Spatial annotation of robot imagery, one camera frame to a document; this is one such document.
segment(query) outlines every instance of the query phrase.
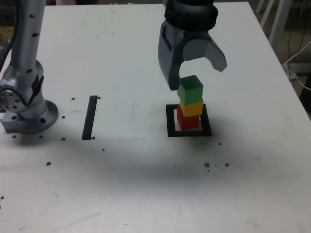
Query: yellow cube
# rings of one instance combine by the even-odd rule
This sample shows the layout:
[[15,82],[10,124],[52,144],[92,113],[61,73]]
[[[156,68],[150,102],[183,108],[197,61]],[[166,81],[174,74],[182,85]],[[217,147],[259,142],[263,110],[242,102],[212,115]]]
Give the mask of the yellow cube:
[[191,117],[201,115],[203,111],[203,100],[201,102],[184,105],[182,101],[180,101],[179,106],[181,111],[183,112],[184,117]]

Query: wooden block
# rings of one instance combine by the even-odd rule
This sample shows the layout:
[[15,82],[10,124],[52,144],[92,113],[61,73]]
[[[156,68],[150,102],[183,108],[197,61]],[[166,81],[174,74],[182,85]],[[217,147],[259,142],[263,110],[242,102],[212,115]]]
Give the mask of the wooden block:
[[191,117],[201,115],[203,111],[203,100],[198,103],[184,105],[182,101],[179,102],[181,111],[184,117]]
[[200,115],[183,116],[180,106],[177,108],[177,121],[181,130],[194,129],[199,126]]
[[196,75],[181,78],[177,95],[184,105],[200,102],[203,95],[203,84]]

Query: white cable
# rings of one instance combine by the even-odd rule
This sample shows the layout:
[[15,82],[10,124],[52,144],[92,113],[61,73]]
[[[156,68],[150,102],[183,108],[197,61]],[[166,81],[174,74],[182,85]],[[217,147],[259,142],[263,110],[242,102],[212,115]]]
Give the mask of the white cable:
[[[303,49],[301,51],[299,51],[298,53],[296,53],[294,56],[292,56],[290,59],[288,59],[285,63],[284,63],[284,67],[291,73],[293,74],[294,76],[296,76],[296,74],[294,72],[291,72],[288,68],[287,68],[287,63],[292,60],[294,57],[296,57],[299,53],[301,53],[309,44],[311,43],[311,40],[306,44],[305,47],[303,47]],[[300,85],[302,85],[305,89],[311,91],[311,88],[308,88],[306,86],[304,86],[304,84],[302,84],[302,82],[299,80],[299,78],[296,76],[298,82],[300,83]]]

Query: white tabletop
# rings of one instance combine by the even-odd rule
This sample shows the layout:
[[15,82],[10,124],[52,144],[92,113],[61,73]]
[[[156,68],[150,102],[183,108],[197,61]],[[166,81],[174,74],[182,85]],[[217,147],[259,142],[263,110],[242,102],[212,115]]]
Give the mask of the white tabletop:
[[0,127],[0,232],[311,232],[310,120],[248,3],[215,6],[228,67],[181,68],[204,84],[205,138],[167,137],[162,5],[46,7],[43,94],[66,118],[15,139]]

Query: red cube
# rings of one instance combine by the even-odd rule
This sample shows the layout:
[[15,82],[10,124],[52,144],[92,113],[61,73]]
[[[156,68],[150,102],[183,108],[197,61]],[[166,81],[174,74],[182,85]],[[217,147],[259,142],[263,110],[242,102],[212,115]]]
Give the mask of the red cube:
[[180,106],[177,108],[177,120],[181,130],[194,129],[199,126],[200,115],[197,116],[184,116]]

